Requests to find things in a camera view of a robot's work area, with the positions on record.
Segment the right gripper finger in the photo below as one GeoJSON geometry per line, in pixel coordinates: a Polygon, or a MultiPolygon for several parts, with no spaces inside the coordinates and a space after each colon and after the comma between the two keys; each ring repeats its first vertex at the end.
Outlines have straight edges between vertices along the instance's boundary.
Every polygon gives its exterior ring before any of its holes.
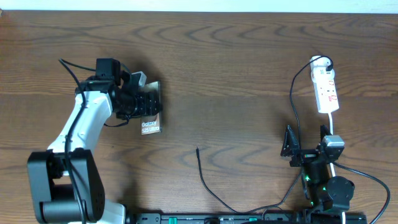
{"type": "Polygon", "coordinates": [[[285,128],[284,141],[280,152],[281,156],[293,156],[300,150],[299,141],[290,125],[285,128]]]}
{"type": "Polygon", "coordinates": [[[321,125],[320,126],[320,139],[321,139],[321,142],[326,144],[326,145],[330,145],[330,143],[331,143],[330,137],[331,136],[332,136],[332,133],[327,128],[327,126],[324,125],[324,124],[321,125]]]}

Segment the Galaxy S25 Ultra smartphone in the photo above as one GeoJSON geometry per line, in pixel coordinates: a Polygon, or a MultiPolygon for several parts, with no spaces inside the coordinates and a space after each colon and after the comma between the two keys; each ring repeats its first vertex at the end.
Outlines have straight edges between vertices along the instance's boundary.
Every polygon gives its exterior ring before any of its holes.
{"type": "Polygon", "coordinates": [[[160,81],[148,83],[141,88],[145,99],[145,113],[141,117],[141,134],[162,132],[162,100],[160,81]]]}

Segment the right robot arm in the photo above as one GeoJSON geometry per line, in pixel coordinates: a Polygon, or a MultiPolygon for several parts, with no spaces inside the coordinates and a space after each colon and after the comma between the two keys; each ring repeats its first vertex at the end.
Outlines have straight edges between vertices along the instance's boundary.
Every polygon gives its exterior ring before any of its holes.
{"type": "Polygon", "coordinates": [[[280,155],[290,158],[291,167],[301,167],[306,198],[312,207],[302,212],[304,223],[337,223],[349,210],[354,183],[342,176],[332,177],[328,166],[340,157],[345,143],[339,135],[332,135],[325,125],[320,126],[321,141],[314,149],[301,149],[290,126],[284,134],[280,155]]]}

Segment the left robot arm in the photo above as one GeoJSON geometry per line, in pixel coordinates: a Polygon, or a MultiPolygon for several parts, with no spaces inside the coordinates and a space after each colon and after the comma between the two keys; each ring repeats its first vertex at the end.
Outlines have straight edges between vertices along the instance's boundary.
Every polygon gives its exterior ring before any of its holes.
{"type": "Polygon", "coordinates": [[[142,134],[161,132],[160,82],[146,82],[120,61],[99,58],[93,76],[77,81],[75,105],[46,151],[33,152],[27,171],[39,223],[136,223],[125,205],[106,199],[94,150],[107,120],[139,118],[142,134]]]}

